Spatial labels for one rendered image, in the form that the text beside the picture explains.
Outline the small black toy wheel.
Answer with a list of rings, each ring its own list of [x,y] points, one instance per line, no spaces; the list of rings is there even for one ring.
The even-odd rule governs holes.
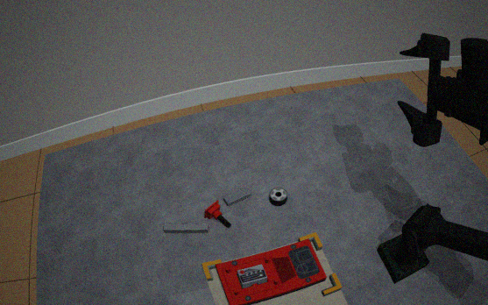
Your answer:
[[[269,194],[269,202],[275,206],[284,205],[287,201],[287,192],[283,188],[273,188]]]

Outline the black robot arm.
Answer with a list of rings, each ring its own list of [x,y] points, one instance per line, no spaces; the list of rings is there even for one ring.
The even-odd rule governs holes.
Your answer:
[[[456,116],[480,130],[483,145],[488,141],[488,41],[461,39],[461,51],[462,69],[456,77],[446,78],[465,85],[456,100]],[[431,245],[488,260],[488,232],[445,221],[440,212],[439,207],[426,204],[403,225],[401,243],[391,251],[403,272],[420,262]]]

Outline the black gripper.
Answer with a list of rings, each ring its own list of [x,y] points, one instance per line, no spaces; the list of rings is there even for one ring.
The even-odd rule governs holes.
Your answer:
[[[398,101],[398,105],[411,126],[413,142],[427,147],[440,142],[442,121],[437,119],[437,111],[458,120],[456,100],[465,85],[440,75],[442,60],[449,61],[448,38],[423,33],[417,43],[417,46],[401,51],[400,54],[429,58],[427,113],[402,101]]]

